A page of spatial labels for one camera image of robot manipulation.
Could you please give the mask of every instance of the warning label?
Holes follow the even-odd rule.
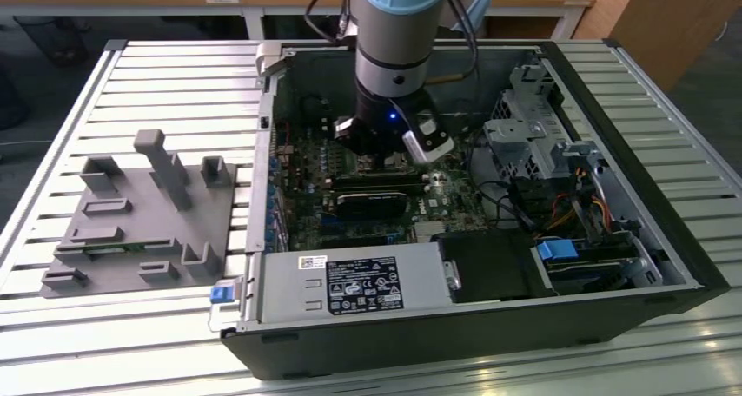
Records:
[[[325,270],[333,315],[405,308],[394,257],[328,261]]]

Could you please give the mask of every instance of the blue latch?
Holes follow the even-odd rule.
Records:
[[[536,246],[542,260],[577,259],[578,250],[572,240],[546,240]]]
[[[214,286],[211,288],[211,296],[209,297],[211,303],[230,303],[234,302],[234,285]]]

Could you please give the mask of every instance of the slotted metal surface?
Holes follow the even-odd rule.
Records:
[[[85,156],[110,153],[122,167],[145,166],[131,148],[142,128],[165,130],[166,147],[181,152],[185,164],[224,155],[241,167],[228,276],[244,271],[260,100],[252,86],[256,43],[133,42],[123,53],[105,54],[23,198],[26,212],[14,215],[0,239],[0,247],[7,246],[0,394],[644,395],[740,390],[739,180],[612,49],[603,43],[561,46],[720,265],[735,287],[728,294],[605,344],[282,382],[257,380],[220,344],[209,330],[209,287],[45,300],[41,277],[85,189],[77,176]],[[569,113],[588,137],[576,111]]]

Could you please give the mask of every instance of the yellow wire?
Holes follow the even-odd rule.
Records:
[[[560,220],[557,220],[548,228],[546,230],[549,231],[553,228],[557,228],[561,224],[564,224],[565,222],[568,222],[568,220],[576,215],[576,210],[572,209],[572,211],[565,214],[565,216],[562,216],[562,218]]]

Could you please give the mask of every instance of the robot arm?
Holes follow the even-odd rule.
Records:
[[[442,22],[466,30],[469,17],[480,26],[492,0],[468,1],[469,9],[454,10],[454,0],[350,0],[358,101],[356,116],[337,123],[337,140],[356,153],[384,157],[408,149],[416,162],[433,162],[454,148],[426,85],[465,77],[432,78],[429,56]]]

